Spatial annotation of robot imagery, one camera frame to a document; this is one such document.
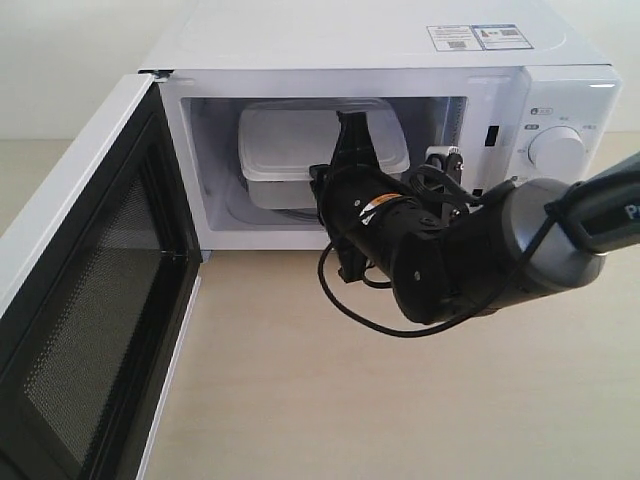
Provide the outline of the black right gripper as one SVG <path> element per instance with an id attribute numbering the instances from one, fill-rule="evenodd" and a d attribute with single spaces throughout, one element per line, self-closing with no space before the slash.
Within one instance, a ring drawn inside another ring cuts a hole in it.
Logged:
<path id="1" fill-rule="evenodd" d="M 317 267 L 324 294 L 348 318 L 370 324 L 328 284 L 325 262 L 335 252 L 344 282 L 390 291 L 409 321 L 461 323 L 468 308 L 451 271 L 445 225 L 415 190 L 378 169 L 367 114 L 336 114 L 340 131 L 330 165 L 310 169 L 319 221 L 329 237 Z"/>

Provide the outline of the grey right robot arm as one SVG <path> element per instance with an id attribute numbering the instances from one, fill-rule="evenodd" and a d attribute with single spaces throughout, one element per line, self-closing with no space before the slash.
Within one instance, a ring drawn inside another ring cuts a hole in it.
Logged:
<path id="1" fill-rule="evenodd" d="M 637 156 L 574 184 L 509 179 L 475 195 L 456 147 L 429 149 L 401 181 L 381 169 L 365 113 L 337 118 L 331 160 L 309 169 L 327 251 L 344 282 L 392 293 L 411 338 L 586 286 L 639 241 Z"/>

